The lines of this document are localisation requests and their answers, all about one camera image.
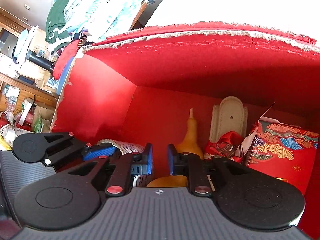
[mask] red cushion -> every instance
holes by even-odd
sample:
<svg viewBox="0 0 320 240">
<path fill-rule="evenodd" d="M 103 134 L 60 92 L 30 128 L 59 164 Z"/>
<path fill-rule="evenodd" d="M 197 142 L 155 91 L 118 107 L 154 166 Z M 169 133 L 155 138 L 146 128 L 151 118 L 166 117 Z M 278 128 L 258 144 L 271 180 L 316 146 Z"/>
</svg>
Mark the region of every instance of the red cushion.
<svg viewBox="0 0 320 240">
<path fill-rule="evenodd" d="M 66 66 L 68 60 L 77 54 L 77 52 L 79 50 L 79 48 L 78 48 L 79 42 L 80 42 L 80 40 L 76 40 L 76 41 L 69 43 L 68 46 L 66 46 L 64 51 L 61 53 L 60 57 L 57 60 L 57 63 L 54 65 L 54 69 L 53 69 L 53 77 L 55 79 L 60 78 L 61 73 L 62 73 L 64 67 Z"/>
</svg>

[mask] yellow bottle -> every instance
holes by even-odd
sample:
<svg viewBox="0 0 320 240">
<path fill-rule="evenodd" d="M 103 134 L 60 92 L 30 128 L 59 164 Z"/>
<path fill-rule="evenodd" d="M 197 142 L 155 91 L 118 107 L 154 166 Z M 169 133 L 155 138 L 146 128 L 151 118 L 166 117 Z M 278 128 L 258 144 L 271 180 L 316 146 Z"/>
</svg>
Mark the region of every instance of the yellow bottle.
<svg viewBox="0 0 320 240">
<path fill-rule="evenodd" d="M 193 108 L 190 109 L 187 133 L 182 143 L 176 146 L 178 153 L 189 152 L 200 156 L 203 159 L 203 152 L 197 144 L 197 121 L 193 118 Z M 155 179 L 147 187 L 186 187 L 188 179 L 186 176 L 167 176 Z"/>
</svg>

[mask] black cylinder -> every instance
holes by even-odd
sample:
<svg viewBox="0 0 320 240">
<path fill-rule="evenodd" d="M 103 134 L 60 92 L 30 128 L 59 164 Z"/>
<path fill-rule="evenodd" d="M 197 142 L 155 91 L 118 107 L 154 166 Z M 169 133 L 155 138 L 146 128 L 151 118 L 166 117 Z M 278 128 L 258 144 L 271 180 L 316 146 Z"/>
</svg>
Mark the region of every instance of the black cylinder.
<svg viewBox="0 0 320 240">
<path fill-rule="evenodd" d="M 50 74 L 53 75 L 53 63 L 50 60 L 41 57 L 32 50 L 28 50 L 26 60 L 31 61 L 32 63 L 44 68 L 45 70 L 48 70 Z"/>
</svg>

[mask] yellow object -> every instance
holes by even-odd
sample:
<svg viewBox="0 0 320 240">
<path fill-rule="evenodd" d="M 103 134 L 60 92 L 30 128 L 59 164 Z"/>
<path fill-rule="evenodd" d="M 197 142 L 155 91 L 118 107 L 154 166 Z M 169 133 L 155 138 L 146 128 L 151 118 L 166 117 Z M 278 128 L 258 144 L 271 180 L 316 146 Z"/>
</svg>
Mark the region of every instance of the yellow object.
<svg viewBox="0 0 320 240">
<path fill-rule="evenodd" d="M 186 187 L 188 179 L 186 176 L 167 176 L 151 181 L 147 187 Z"/>
<path fill-rule="evenodd" d="M 4 140 L 2 135 L 0 135 L 0 144 L 8 151 L 12 150 L 10 145 Z"/>
<path fill-rule="evenodd" d="M 200 156 L 203 159 L 203 152 L 197 144 L 197 121 L 193 118 L 193 108 L 190 109 L 187 133 L 182 143 L 176 146 L 178 153 L 189 152 Z M 167 176 L 155 179 L 147 187 L 186 187 L 188 178 L 186 176 Z"/>
<path fill-rule="evenodd" d="M 193 118 L 193 108 L 190 109 L 188 128 L 182 143 L 176 146 L 178 153 L 189 152 L 200 156 L 203 160 L 203 152 L 197 144 L 197 121 Z"/>
</svg>

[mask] red gift box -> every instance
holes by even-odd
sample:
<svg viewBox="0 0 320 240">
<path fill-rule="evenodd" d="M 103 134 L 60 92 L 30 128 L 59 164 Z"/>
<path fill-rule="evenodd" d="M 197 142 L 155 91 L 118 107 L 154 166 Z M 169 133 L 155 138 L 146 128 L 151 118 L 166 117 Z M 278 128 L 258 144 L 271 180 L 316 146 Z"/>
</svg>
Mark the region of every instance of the red gift box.
<svg viewBox="0 0 320 240">
<path fill-rule="evenodd" d="M 259 120 L 246 165 L 284 180 L 305 194 L 316 157 L 319 134 L 282 123 Z"/>
</svg>

